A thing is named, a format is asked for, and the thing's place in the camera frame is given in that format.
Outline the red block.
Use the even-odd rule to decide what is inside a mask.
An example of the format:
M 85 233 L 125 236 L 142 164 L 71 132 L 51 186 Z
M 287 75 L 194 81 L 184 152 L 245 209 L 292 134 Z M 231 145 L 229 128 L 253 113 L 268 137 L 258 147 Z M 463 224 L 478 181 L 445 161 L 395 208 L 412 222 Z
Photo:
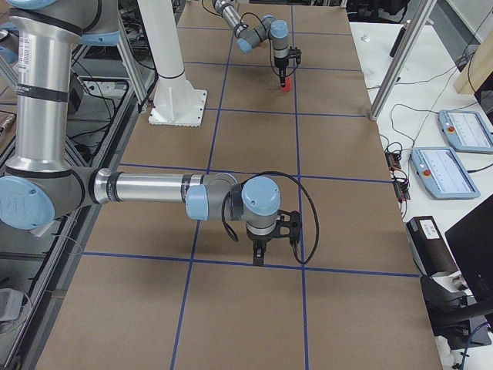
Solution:
M 290 80 L 290 77 L 287 77 L 285 79 L 284 83 L 282 83 L 280 85 L 280 90 L 282 92 L 285 92 L 285 93 L 288 93 L 291 90 L 291 80 Z

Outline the black box with label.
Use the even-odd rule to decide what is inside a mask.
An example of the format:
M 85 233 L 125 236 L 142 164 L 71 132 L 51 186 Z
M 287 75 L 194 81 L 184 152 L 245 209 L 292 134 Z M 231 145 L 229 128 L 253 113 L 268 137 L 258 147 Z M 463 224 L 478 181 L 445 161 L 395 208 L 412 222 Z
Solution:
M 432 216 L 412 217 L 406 228 L 414 260 L 422 274 L 436 278 L 458 272 L 458 266 Z

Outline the teach pendant near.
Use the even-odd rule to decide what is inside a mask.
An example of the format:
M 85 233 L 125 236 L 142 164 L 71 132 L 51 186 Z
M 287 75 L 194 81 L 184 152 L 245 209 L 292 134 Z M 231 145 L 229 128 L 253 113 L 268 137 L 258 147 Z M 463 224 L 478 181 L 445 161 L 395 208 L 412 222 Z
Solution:
M 449 146 L 415 147 L 411 162 L 424 188 L 436 200 L 469 200 L 481 193 Z

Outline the teach pendant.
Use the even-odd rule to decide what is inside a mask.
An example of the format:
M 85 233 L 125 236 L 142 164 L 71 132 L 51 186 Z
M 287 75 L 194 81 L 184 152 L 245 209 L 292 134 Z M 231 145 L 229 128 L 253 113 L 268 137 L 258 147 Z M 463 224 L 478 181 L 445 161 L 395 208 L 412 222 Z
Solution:
M 438 122 L 455 150 L 492 154 L 492 133 L 478 112 L 443 109 L 438 113 Z
M 415 147 L 411 162 L 424 188 L 436 200 L 469 200 L 481 193 L 449 146 Z

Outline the teach pendant far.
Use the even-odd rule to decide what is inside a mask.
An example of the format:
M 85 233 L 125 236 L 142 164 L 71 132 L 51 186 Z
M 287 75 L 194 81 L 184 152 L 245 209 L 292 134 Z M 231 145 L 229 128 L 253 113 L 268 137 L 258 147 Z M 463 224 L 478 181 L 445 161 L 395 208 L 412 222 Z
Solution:
M 492 154 L 492 133 L 478 112 L 443 109 L 438 113 L 438 122 L 455 150 Z

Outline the black monitor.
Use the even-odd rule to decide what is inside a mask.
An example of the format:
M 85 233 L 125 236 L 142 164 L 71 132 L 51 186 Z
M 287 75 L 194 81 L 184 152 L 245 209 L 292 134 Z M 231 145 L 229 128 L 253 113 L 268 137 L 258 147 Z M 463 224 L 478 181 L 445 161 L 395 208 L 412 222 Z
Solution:
M 476 299 L 492 298 L 492 196 L 463 216 L 445 236 Z

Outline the white pedestal column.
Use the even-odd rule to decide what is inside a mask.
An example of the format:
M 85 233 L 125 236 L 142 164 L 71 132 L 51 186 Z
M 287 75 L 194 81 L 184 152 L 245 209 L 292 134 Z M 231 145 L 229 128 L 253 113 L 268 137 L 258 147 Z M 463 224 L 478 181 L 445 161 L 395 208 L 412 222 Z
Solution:
M 198 127 L 207 91 L 194 89 L 186 77 L 172 2 L 142 0 L 138 6 L 158 74 L 149 122 Z

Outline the aluminium frame post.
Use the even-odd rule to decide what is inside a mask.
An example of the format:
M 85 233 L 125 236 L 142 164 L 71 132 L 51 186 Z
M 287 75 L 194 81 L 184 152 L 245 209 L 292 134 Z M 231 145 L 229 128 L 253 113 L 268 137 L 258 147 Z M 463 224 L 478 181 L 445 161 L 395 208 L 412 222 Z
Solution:
M 404 33 L 403 39 L 397 48 L 396 54 L 381 83 L 381 87 L 379 88 L 371 105 L 371 109 L 368 113 L 370 120 L 376 121 L 383 110 L 384 105 L 397 82 L 397 78 L 400 75 L 401 70 L 404 68 L 404 64 L 406 63 L 408 56 L 411 54 L 411 50 L 418 40 L 421 30 L 423 29 L 426 21 L 429 19 L 431 11 L 436 3 L 437 0 L 420 1 L 417 11 L 411 20 L 410 25 L 407 27 L 407 31 Z

